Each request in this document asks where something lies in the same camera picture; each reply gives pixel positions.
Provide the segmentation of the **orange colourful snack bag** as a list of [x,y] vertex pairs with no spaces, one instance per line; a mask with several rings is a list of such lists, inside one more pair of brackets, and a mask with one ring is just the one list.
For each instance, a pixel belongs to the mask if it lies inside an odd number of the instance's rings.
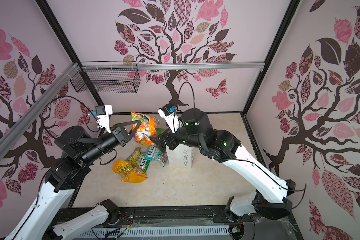
[[151,141],[150,137],[158,134],[156,128],[161,123],[161,121],[153,116],[136,113],[134,111],[131,111],[131,116],[132,121],[141,121],[141,125],[137,128],[137,131],[134,135],[135,141],[138,144],[144,146],[153,145],[154,142]]

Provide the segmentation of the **white paper bag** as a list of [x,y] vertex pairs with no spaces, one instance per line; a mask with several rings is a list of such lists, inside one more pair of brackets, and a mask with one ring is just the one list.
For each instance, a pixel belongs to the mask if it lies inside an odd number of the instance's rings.
[[174,150],[167,147],[167,156],[171,167],[191,168],[195,154],[195,148],[178,145]]

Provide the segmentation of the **green yellow snack bag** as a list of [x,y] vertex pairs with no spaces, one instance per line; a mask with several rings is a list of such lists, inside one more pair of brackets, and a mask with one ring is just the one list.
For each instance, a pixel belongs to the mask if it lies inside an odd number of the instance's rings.
[[136,148],[133,153],[127,158],[127,162],[131,162],[134,166],[139,167],[144,173],[147,172],[150,161],[145,158],[145,153],[141,151],[141,148]]

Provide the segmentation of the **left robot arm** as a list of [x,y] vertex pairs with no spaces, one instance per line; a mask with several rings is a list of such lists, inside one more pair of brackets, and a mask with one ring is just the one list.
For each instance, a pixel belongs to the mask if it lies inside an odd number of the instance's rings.
[[63,150],[62,157],[46,172],[36,199],[6,239],[73,240],[97,225],[118,223],[120,208],[111,200],[104,200],[68,222],[51,225],[62,205],[83,183],[93,162],[117,146],[124,147],[140,125],[139,120],[116,124],[109,133],[96,139],[91,138],[83,127],[66,129],[55,140]]

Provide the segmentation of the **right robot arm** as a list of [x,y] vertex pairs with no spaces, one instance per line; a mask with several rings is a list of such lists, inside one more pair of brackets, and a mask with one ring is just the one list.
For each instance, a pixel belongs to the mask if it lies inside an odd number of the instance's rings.
[[229,198],[225,209],[228,219],[235,221],[243,215],[257,213],[278,220],[292,213],[293,204],[288,196],[295,192],[295,182],[274,175],[229,131],[214,129],[207,113],[192,108],[178,117],[176,107],[171,104],[160,108],[158,113],[169,126],[152,138],[162,152],[174,151],[179,145],[197,148],[203,156],[231,168],[255,187],[250,194]]

